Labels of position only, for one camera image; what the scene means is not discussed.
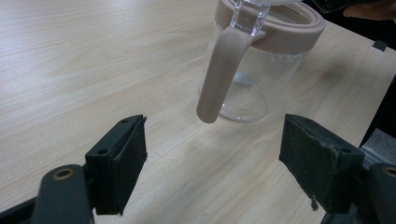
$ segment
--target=jar handle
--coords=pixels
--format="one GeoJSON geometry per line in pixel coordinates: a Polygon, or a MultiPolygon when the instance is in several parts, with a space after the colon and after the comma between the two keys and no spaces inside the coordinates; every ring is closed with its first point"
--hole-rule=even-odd
{"type": "Polygon", "coordinates": [[[216,121],[242,57],[251,43],[264,36],[263,31],[253,36],[231,26],[221,33],[210,58],[196,109],[201,121],[216,121]]]}

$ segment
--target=transparent glass jar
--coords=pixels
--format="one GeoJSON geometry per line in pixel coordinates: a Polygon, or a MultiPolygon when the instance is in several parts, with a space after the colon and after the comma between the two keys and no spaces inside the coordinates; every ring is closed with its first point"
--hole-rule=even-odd
{"type": "Polygon", "coordinates": [[[303,3],[272,6],[262,27],[265,32],[263,37],[252,40],[241,53],[230,48],[243,42],[244,37],[242,41],[234,41],[232,35],[229,37],[231,40],[226,37],[231,45],[227,43],[214,52],[220,37],[230,30],[228,23],[234,15],[230,12],[233,6],[233,1],[219,0],[205,57],[197,114],[207,123],[214,122],[218,114],[232,120],[254,121],[274,112],[280,94],[325,27],[323,18],[303,3]],[[233,53],[242,55],[229,59],[233,53]],[[235,66],[235,63],[236,72],[222,74],[223,71],[230,73],[229,67],[235,66]],[[218,96],[221,91],[223,95],[225,92],[225,97],[218,96]],[[216,106],[220,106],[220,111],[213,112],[216,106]]]}

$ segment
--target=dark background object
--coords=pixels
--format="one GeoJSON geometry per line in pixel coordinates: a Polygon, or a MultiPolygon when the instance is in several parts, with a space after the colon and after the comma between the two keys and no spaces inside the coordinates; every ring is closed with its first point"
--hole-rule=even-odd
{"type": "Polygon", "coordinates": [[[380,107],[376,111],[361,145],[367,142],[375,128],[396,138],[396,77],[393,78],[380,107]]]}
{"type": "MultiPolygon", "coordinates": [[[[320,13],[319,8],[312,1],[304,0],[303,2],[320,13]]],[[[389,48],[396,49],[396,23],[394,21],[370,21],[359,18],[346,18],[343,15],[343,11],[343,9],[340,9],[332,13],[320,14],[327,21],[331,21],[374,41],[381,40],[387,43],[389,48]]]]}
{"type": "Polygon", "coordinates": [[[367,1],[370,0],[312,0],[312,2],[320,9],[321,13],[334,12],[352,4],[367,1]]]}

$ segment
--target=light wood grain surface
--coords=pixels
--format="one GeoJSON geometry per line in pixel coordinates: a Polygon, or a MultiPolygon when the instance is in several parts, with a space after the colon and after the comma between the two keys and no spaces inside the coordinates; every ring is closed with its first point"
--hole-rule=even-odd
{"type": "Polygon", "coordinates": [[[148,160],[123,217],[97,223],[319,223],[277,160],[286,112],[357,146],[396,53],[330,22],[282,96],[254,123],[195,115],[216,1],[6,0],[0,4],[0,211],[123,118],[148,117],[148,160]]]}

